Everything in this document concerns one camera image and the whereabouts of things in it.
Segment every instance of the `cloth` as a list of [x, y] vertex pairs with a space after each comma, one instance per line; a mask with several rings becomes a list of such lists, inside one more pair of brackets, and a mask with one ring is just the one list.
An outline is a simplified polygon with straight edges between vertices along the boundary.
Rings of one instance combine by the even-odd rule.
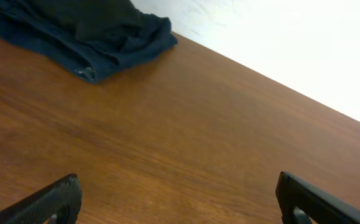
[[129, 0], [0, 0], [0, 37], [98, 83], [177, 44], [168, 18]]

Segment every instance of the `folded garment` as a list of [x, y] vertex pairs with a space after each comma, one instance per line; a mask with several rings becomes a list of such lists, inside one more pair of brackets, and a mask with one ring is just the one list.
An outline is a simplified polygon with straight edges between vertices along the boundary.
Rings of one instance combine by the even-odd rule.
[[98, 83], [177, 43], [168, 18], [129, 0], [0, 0], [0, 37]]

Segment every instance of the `white background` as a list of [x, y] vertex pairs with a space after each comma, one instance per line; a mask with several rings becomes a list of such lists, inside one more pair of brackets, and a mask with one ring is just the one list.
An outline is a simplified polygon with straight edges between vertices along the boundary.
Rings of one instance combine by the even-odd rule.
[[173, 31], [360, 121], [360, 0], [132, 0]]

